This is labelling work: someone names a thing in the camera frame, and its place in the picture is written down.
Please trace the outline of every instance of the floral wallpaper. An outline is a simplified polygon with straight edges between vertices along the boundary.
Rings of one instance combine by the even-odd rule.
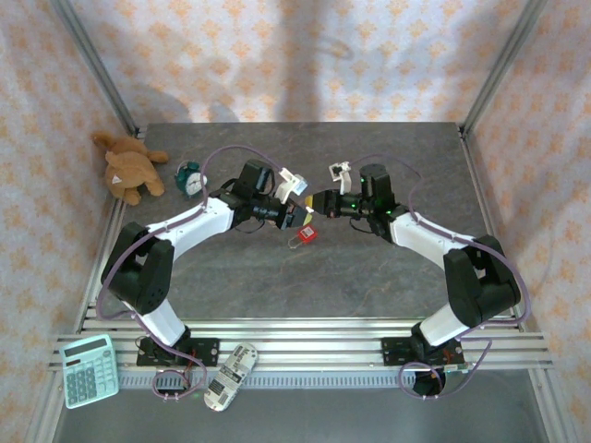
[[[97,129],[121,131],[49,2],[0,8],[0,441],[23,441],[106,216]]]
[[[591,435],[590,29],[587,0],[550,0],[470,140],[581,441]]]
[[[462,121],[525,0],[73,0],[144,126]]]

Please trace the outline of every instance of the teal calculator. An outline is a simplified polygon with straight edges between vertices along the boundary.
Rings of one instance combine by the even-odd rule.
[[[59,353],[64,362],[68,409],[111,397],[119,391],[115,349],[107,334],[74,341]]]

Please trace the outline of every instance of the stuffed animal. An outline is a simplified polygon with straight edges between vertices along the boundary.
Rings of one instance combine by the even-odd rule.
[[[104,158],[108,165],[104,181],[114,197],[136,206],[141,200],[138,186],[146,185],[153,196],[163,194],[164,183],[152,162],[168,162],[166,152],[149,151],[140,140],[133,137],[115,138],[103,132],[92,134],[92,141],[107,150]]]

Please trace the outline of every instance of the floor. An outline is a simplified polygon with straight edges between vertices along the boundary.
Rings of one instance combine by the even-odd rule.
[[[150,150],[166,150],[157,166],[166,185],[155,198],[144,190],[126,208],[124,223],[149,224],[194,206],[175,187],[182,161],[203,162],[216,148],[245,144],[263,150],[310,182],[309,193],[335,188],[328,166],[370,153],[404,158],[427,178],[415,197],[423,216],[460,233],[486,233],[457,130],[451,123],[260,123],[151,125]],[[237,177],[252,158],[227,151],[207,172],[209,189]],[[416,177],[386,164],[397,199],[406,203]],[[354,175],[354,191],[358,189]],[[175,263],[169,300],[180,317],[423,317],[447,302],[443,272],[416,253],[351,229],[348,220],[316,216],[319,237],[290,249],[294,231],[270,225],[256,233],[224,233]],[[249,229],[254,225],[243,226]],[[115,308],[116,301],[107,305]]]
[[[478,372],[462,392],[436,402],[399,389],[245,389],[214,413],[201,397],[163,403],[149,390],[124,390],[64,408],[54,443],[547,441],[526,371]]]

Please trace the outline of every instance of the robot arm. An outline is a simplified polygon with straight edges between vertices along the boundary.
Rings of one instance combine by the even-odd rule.
[[[248,161],[240,176],[231,180],[232,188],[222,187],[212,192],[203,203],[172,219],[146,227],[131,222],[126,225],[117,241],[101,281],[119,257],[141,237],[161,228],[159,233],[140,246],[129,256],[116,272],[109,289],[128,308],[134,310],[152,334],[168,346],[182,346],[190,338],[190,331],[178,318],[166,295],[170,288],[174,262],[190,248],[204,240],[235,228],[251,218],[273,221],[279,229],[300,227],[309,222],[311,216],[288,198],[290,192],[301,192],[305,187],[303,179],[289,174],[285,184],[278,188],[281,197],[264,194],[269,179],[272,179],[270,165],[256,160]],[[200,212],[199,216],[176,227],[174,223]]]
[[[348,166],[330,167],[334,181],[347,183]],[[445,271],[449,303],[412,330],[415,358],[425,357],[462,332],[474,328],[504,310],[517,305],[521,294],[512,274],[496,258],[456,239],[486,245],[501,253],[499,241],[490,235],[474,238],[454,233],[435,223],[428,224],[451,235],[447,239],[416,221],[408,208],[396,203],[386,168],[369,164],[361,168],[361,193],[330,189],[308,197],[306,204],[328,218],[366,219],[371,232],[398,246],[407,247]]]

